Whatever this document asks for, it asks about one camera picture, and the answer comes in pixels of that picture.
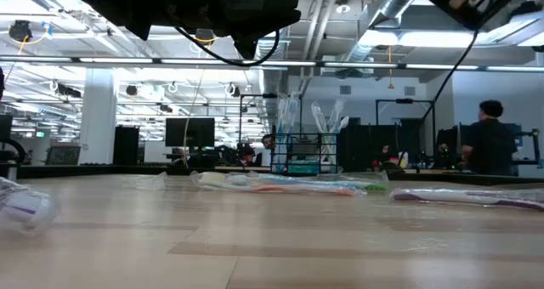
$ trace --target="table surface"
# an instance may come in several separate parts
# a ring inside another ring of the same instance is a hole
[[[21,182],[59,198],[0,235],[0,288],[543,288],[544,214],[386,195],[198,190],[187,177]],[[395,187],[453,184],[392,182]]]

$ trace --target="white pillar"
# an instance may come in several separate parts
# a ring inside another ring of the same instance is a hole
[[[80,164],[113,162],[118,89],[112,69],[87,69]]]
[[[30,148],[32,150],[31,165],[43,166],[48,158],[48,149],[51,146],[51,130],[37,129],[34,136],[35,138],[32,139],[34,145]]]

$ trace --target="black shirt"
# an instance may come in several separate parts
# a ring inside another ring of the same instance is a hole
[[[465,145],[473,147],[468,165],[476,173],[512,175],[515,138],[498,120],[486,119],[471,125]]]

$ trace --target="black cable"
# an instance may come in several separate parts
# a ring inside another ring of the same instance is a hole
[[[414,131],[410,134],[410,137],[408,138],[408,143],[411,143],[411,141],[414,139],[414,137],[416,136],[416,134],[419,132],[419,130],[422,128],[423,124],[425,124],[425,119],[427,119],[427,116],[428,114],[431,113],[431,111],[434,110],[434,107],[436,106],[436,103],[437,101],[439,100],[439,97],[440,97],[440,94],[442,94],[442,90],[444,90],[444,87],[445,85],[448,83],[448,81],[450,80],[451,76],[453,76],[453,73],[457,70],[457,67],[459,67],[459,65],[465,60],[465,58],[467,57],[468,53],[470,52],[470,50],[473,48],[474,46],[474,43],[476,43],[476,38],[478,38],[478,33],[479,33],[479,30],[476,30],[474,31],[474,35],[473,35],[473,40],[470,42],[470,44],[468,44],[468,47],[467,49],[465,50],[465,52],[461,55],[461,58],[457,61],[457,63],[453,66],[453,68],[451,69],[450,73],[448,73],[447,77],[444,79],[444,82],[442,82],[442,85],[440,85],[440,89],[439,91],[436,93],[436,95],[434,96],[434,100],[433,100],[433,103],[431,104],[431,106],[427,109],[427,111],[425,112],[425,115],[423,115],[423,118],[422,120],[419,122],[419,124],[417,125],[416,129],[414,129]],[[406,153],[406,150],[402,150],[402,153],[400,154],[400,157],[399,157],[399,166],[400,166],[400,163],[402,162],[402,158],[405,156],[405,153]]]
[[[180,27],[176,26],[176,27],[174,27],[174,29],[176,29],[176,31],[178,31],[179,34],[185,36],[187,39],[192,41],[198,48],[202,49],[202,51],[206,52],[207,54],[210,54],[212,57],[214,57],[214,58],[216,58],[218,60],[221,60],[222,62],[224,62],[226,64],[235,65],[235,66],[239,66],[239,67],[252,67],[252,66],[256,66],[256,65],[261,65],[263,62],[268,60],[272,55],[274,55],[275,50],[278,48],[278,45],[280,44],[280,31],[276,30],[275,31],[274,46],[272,46],[272,49],[270,50],[270,52],[268,54],[266,54],[262,59],[254,61],[252,63],[244,64],[244,63],[241,63],[239,60],[226,59],[226,58],[214,53],[213,51],[211,51],[208,48],[204,47],[198,40],[194,39],[189,33],[182,30]]]

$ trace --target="dark hair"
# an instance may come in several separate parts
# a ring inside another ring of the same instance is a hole
[[[270,139],[274,139],[274,135],[272,134],[266,134],[264,135],[262,138],[261,138],[261,142],[263,143],[265,139],[267,138],[270,138]]]
[[[502,112],[504,109],[502,108],[502,104],[499,101],[496,100],[487,100],[479,104],[479,108],[486,114],[487,116],[493,116],[495,118],[498,118],[502,116]]]

